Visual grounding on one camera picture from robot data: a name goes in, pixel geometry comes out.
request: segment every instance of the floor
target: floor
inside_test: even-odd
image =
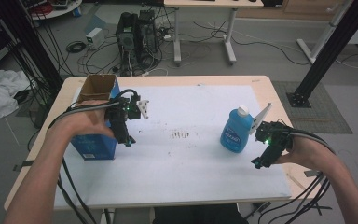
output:
[[[135,10],[140,6],[117,6],[84,4],[82,16],[73,17],[71,14],[59,18],[42,21],[38,28],[42,36],[46,37],[44,27],[50,27],[58,45],[65,57],[65,47],[72,41],[86,42],[85,35],[96,26],[105,28],[105,34],[111,37],[115,32],[115,21],[123,11]],[[169,27],[170,20],[160,19],[158,26]],[[220,21],[200,21],[199,25],[212,28],[220,27]],[[302,38],[314,44],[324,30],[326,21],[271,21],[271,20],[244,20],[238,19],[235,23],[233,37],[240,43],[233,43],[237,56],[237,62],[233,65],[227,62],[224,46],[221,39],[210,39],[204,42],[189,42],[208,37],[211,30],[199,28],[193,22],[181,23],[181,39],[183,61],[180,67],[173,63],[172,43],[167,37],[167,42],[162,45],[164,60],[149,76],[195,76],[195,75],[266,75],[271,80],[301,81],[310,69],[310,64],[305,55],[300,51],[296,43]],[[113,43],[115,38],[107,38],[106,42]],[[282,53],[283,50],[291,61],[304,63],[300,65],[290,62]],[[68,67],[76,76],[85,76],[83,67],[77,65],[77,60],[84,55],[84,51],[78,54],[70,54],[67,59]],[[105,67],[112,62],[117,55],[115,44],[107,46],[95,53],[89,60],[90,72],[95,72],[96,67]],[[358,184],[358,47],[348,45],[338,56],[343,63],[334,63],[325,74],[322,83],[336,103],[344,119],[350,125],[353,134],[319,134],[336,151],[337,155],[346,162]],[[115,63],[106,66],[104,72],[110,72]],[[0,69],[19,70],[19,67],[8,55],[0,62]],[[16,112],[0,119],[0,223],[2,223],[5,210],[3,204],[18,175],[14,170],[16,165],[22,163],[28,154],[28,144],[37,129],[29,118],[17,117]],[[333,210],[323,210],[322,216],[316,209],[310,210],[301,216],[296,223],[343,223],[334,192],[329,190],[321,199],[319,205],[328,206]],[[279,211],[271,212],[263,217],[261,223],[268,223],[272,218],[281,214],[292,212],[298,203],[285,207]],[[240,203],[240,211],[246,216],[252,206],[248,203]],[[99,220],[101,211],[93,211]],[[149,208],[118,209],[115,213],[115,223],[150,223]],[[257,223],[258,214],[250,217],[250,223]],[[275,221],[281,223],[287,220],[283,217]],[[54,214],[54,223],[77,223],[76,216],[71,211],[57,211]]]

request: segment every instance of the open box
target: open box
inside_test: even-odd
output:
[[[109,100],[119,93],[115,75],[88,75],[76,101]],[[115,157],[115,138],[101,134],[77,135],[71,143],[85,161],[112,160]]]

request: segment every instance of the white bottle cap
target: white bottle cap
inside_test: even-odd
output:
[[[248,107],[246,107],[245,105],[240,105],[240,107],[238,107],[238,115],[240,117],[246,117],[249,114],[249,109]]]

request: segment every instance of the person's right arm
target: person's right arm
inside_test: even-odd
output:
[[[293,148],[276,163],[296,163],[322,171],[336,194],[345,223],[358,223],[358,188],[346,165],[327,147],[305,137],[294,138]]]

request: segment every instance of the person's left arm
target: person's left arm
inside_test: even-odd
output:
[[[51,223],[63,154],[73,136],[89,133],[114,137],[104,124],[104,110],[63,117],[48,129],[43,146],[7,209],[4,223]]]

